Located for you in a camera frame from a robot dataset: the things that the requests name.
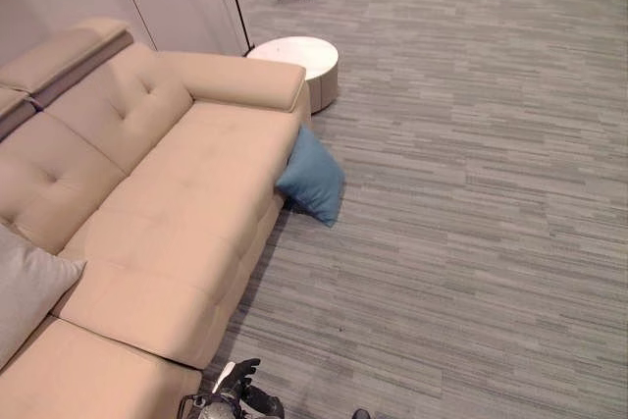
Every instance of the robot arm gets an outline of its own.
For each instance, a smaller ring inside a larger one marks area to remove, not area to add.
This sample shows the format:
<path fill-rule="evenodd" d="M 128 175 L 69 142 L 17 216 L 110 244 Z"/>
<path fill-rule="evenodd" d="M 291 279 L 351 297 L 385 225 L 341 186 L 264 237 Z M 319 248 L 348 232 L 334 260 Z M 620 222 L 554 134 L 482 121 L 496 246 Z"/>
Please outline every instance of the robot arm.
<path fill-rule="evenodd" d="M 240 407 L 240 400 L 265 414 L 265 417 L 284 419 L 284 407 L 279 399 L 251 386 L 250 376 L 256 372 L 259 364 L 259 358 L 250 358 L 239 363 L 229 362 L 218 378 L 212 394 L 190 394 L 183 397 L 179 404 L 178 419 L 183 419 L 183 411 L 189 400 L 201 409 L 199 419 L 243 419 L 246 412 Z"/>

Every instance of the sofa seat cushion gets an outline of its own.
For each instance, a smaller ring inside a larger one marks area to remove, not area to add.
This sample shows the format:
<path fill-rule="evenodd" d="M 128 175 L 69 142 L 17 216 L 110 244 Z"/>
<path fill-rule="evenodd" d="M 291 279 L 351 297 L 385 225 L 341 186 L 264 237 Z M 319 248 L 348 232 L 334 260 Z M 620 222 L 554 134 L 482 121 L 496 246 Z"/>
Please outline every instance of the sofa seat cushion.
<path fill-rule="evenodd" d="M 213 323 L 231 315 L 222 300 L 243 289 L 272 229 L 298 127 L 294 114 L 194 104 L 62 252 L 88 264 L 55 313 L 205 367 L 223 334 Z"/>
<path fill-rule="evenodd" d="M 200 374 L 47 317 L 0 372 L 2 417 L 172 419 Z"/>

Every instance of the beige sofa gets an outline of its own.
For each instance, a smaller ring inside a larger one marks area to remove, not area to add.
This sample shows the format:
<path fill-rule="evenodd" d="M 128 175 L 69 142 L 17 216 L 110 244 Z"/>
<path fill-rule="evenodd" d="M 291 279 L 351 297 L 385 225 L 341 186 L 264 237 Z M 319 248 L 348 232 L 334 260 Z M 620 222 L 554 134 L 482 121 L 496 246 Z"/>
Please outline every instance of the beige sofa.
<path fill-rule="evenodd" d="M 0 371 L 0 417 L 173 418 L 272 230 L 304 70 L 90 19 L 0 68 L 0 222 L 87 261 Z"/>

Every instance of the sofa cushion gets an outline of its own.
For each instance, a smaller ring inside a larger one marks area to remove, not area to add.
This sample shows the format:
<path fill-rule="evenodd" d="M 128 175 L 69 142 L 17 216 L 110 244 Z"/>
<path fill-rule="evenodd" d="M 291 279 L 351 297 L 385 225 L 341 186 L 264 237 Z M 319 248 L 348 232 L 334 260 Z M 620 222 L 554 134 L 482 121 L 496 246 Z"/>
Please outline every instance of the sofa cushion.
<path fill-rule="evenodd" d="M 63 254 L 89 264 L 55 312 L 205 367 L 281 207 L 274 181 L 298 127 L 296 114 L 194 104 L 70 240 Z"/>
<path fill-rule="evenodd" d="M 0 223 L 56 254 L 124 176 L 66 125 L 38 113 L 0 142 Z"/>
<path fill-rule="evenodd" d="M 46 318 L 0 374 L 2 417 L 173 419 L 200 373 Z"/>
<path fill-rule="evenodd" d="M 134 44 L 45 109 L 127 174 L 189 109 L 183 83 Z"/>
<path fill-rule="evenodd" d="M 83 265 L 34 247 L 0 225 L 0 369 L 79 279 Z"/>

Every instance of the striped carpet floor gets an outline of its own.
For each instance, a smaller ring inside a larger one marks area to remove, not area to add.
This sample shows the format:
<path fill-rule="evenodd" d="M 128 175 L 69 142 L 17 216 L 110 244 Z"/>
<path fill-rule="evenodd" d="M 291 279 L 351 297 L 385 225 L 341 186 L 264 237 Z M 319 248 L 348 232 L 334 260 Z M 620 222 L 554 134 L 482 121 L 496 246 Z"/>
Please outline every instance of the striped carpet floor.
<path fill-rule="evenodd" d="M 212 365 L 288 419 L 624 419 L 627 0 L 241 0 L 340 52 L 347 177 L 285 210 Z"/>

